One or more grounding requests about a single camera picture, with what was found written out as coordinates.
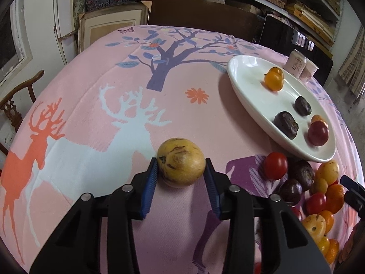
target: dark purple fruit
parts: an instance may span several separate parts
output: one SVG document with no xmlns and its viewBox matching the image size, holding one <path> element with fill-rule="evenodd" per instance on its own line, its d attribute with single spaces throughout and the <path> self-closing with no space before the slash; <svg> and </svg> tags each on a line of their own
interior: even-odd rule
<svg viewBox="0 0 365 274">
<path fill-rule="evenodd" d="M 274 124 L 282 131 L 290 140 L 296 137 L 299 126 L 295 122 L 294 117 L 287 111 L 278 113 L 274 119 Z"/>
<path fill-rule="evenodd" d="M 305 192 L 310 189 L 314 181 L 314 171 L 307 161 L 300 160 L 289 164 L 288 178 L 299 181 Z"/>
<path fill-rule="evenodd" d="M 301 116 L 308 116 L 312 113 L 312 108 L 307 102 L 306 99 L 304 99 L 302 96 L 299 96 L 294 103 L 295 110 L 301 115 Z"/>
<path fill-rule="evenodd" d="M 296 205 L 302 197 L 302 186 L 298 180 L 288 179 L 280 187 L 279 195 L 290 205 Z"/>
</svg>

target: picture frame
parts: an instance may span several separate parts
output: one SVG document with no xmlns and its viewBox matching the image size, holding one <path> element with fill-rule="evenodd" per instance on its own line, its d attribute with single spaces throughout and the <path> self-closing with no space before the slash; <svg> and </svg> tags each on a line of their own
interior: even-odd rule
<svg viewBox="0 0 365 274">
<path fill-rule="evenodd" d="M 83 52 L 99 38 L 120 28 L 148 25 L 151 1 L 112 6 L 80 15 L 78 53 Z"/>
</svg>

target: wooden chair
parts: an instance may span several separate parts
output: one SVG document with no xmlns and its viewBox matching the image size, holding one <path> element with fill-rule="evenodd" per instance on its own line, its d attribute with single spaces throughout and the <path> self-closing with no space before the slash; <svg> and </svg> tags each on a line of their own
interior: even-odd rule
<svg viewBox="0 0 365 274">
<path fill-rule="evenodd" d="M 13 101 L 13 96 L 18 91 L 27 87 L 29 95 L 30 95 L 30 99 L 34 103 L 36 98 L 34 95 L 32 84 L 35 83 L 37 80 L 39 80 L 39 78 L 41 78 L 43 75 L 44 75 L 44 71 L 43 70 L 39 71 L 36 76 L 19 84 L 9 94 L 7 94 L 4 99 L 2 99 L 0 101 L 0 110 L 3 110 L 5 112 L 6 117 L 11 121 L 11 125 L 15 128 L 15 132 L 18 131 L 18 129 L 21 125 L 21 122 L 23 121 L 23 118 L 21 117 L 21 114 L 19 112 L 17 112 L 17 110 L 16 110 L 16 106 Z M 8 155 L 8 150 L 1 143 L 0 143 L 0 150 L 5 155 Z"/>
</svg>

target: white deer print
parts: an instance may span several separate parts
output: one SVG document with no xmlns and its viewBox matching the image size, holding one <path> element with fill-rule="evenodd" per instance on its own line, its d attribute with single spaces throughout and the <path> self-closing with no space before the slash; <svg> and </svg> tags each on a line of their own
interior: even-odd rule
<svg viewBox="0 0 365 274">
<path fill-rule="evenodd" d="M 108 84 L 104 88 L 99 88 L 102 109 L 109 116 L 120 120 L 112 122 L 120 130 L 106 152 L 73 143 L 66 137 L 59 140 L 48 137 L 44 168 L 39 170 L 36 163 L 33 166 L 33 176 L 25 189 L 25 194 L 31 232 L 38 246 L 40 243 L 30 217 L 30 198 L 42 182 L 50 183 L 55 190 L 73 201 L 85 192 L 99 197 L 112 193 L 127 182 L 132 170 L 134 152 L 141 153 L 148 161 L 156 155 L 156 150 L 151 144 L 150 133 L 145 125 L 161 127 L 170 123 L 171 121 L 160 121 L 165 109 L 158 111 L 154 120 L 151 121 L 150 118 L 158 107 L 154 106 L 155 99 L 152 99 L 146 108 L 141 108 L 143 96 L 142 87 L 140 87 L 138 92 L 127 92 L 128 98 L 125 101 L 121 96 L 120 110 L 114 113 L 108 108 L 105 99 L 105 92 L 113 88 Z M 136 108 L 136 115 L 127 117 L 125 112 L 132 107 Z"/>
</svg>

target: tablecloth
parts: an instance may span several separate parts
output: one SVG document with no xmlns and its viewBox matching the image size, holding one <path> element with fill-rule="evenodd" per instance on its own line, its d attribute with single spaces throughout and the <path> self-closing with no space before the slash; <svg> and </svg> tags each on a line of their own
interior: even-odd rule
<svg viewBox="0 0 365 274">
<path fill-rule="evenodd" d="M 233 92 L 227 62 L 241 54 L 280 67 L 287 60 L 225 34 L 134 26 L 99 39 L 68 64 L 26 115 L 0 179 L 0 236 L 24 269 L 81 194 L 98 197 L 130 182 L 172 137 L 196 143 L 234 184 L 270 195 L 280 181 L 264 180 L 261 163 L 280 147 Z M 341 174 L 364 184 L 341 114 L 317 81 L 307 87 L 333 125 Z M 357 221 L 345 205 L 329 237 L 342 247 Z M 184 189 L 159 182 L 150 213 L 133 227 L 141 273 L 221 273 L 229 221 L 213 215 L 202 178 Z"/>
</svg>

